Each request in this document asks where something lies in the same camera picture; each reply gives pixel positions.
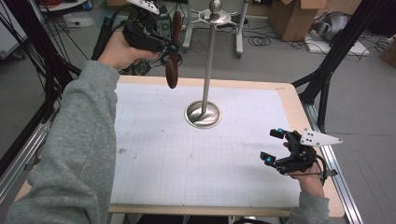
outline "grid paper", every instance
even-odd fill
[[[211,88],[222,111],[218,126],[195,129],[184,118],[202,87],[119,84],[117,164],[111,203],[292,207],[297,181],[260,159],[260,151],[289,156],[288,130],[276,91]]]

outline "hand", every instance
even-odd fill
[[[137,63],[139,59],[156,59],[158,54],[129,46],[121,31],[115,31],[107,42],[105,50],[99,57],[98,62],[105,63],[116,70],[128,67],[131,63]]]
[[[284,143],[284,147],[289,147],[289,143]],[[319,177],[319,168],[316,163],[305,172],[291,172],[289,175],[300,182],[301,191],[324,197],[324,190]]]

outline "gray sleeve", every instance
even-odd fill
[[[288,224],[328,224],[329,199],[300,192],[299,206],[291,209]]]
[[[7,223],[106,223],[114,178],[118,72],[86,62],[64,90],[30,192],[11,205]]]

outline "person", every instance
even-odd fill
[[[41,162],[28,176],[32,188],[10,206],[6,223],[107,222],[116,160],[118,70],[157,57],[131,48],[116,31],[98,61],[84,63],[79,78],[64,90]],[[289,223],[328,223],[329,200],[318,175],[295,175],[302,192]]]

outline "table surface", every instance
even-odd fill
[[[166,85],[163,77],[120,77],[119,83],[134,83],[143,85]],[[202,79],[180,78],[179,87],[203,87]],[[309,122],[303,110],[298,94],[294,87],[289,83],[267,83],[267,82],[247,82],[231,80],[211,80],[211,88],[231,88],[238,90],[266,90],[277,91],[281,104],[286,115],[290,131],[296,130],[303,132],[304,128],[309,128]],[[22,187],[17,199],[24,195],[28,190],[27,183]],[[329,178],[324,186],[326,197],[330,198],[330,216],[342,217],[345,212],[334,187],[332,179]],[[249,207],[249,206],[204,206],[204,205],[158,205],[158,204],[128,204],[112,203],[109,208],[112,213],[138,213],[138,214],[169,214],[169,215],[217,215],[217,216],[268,216],[284,217],[290,212],[289,207],[268,208],[268,207]]]

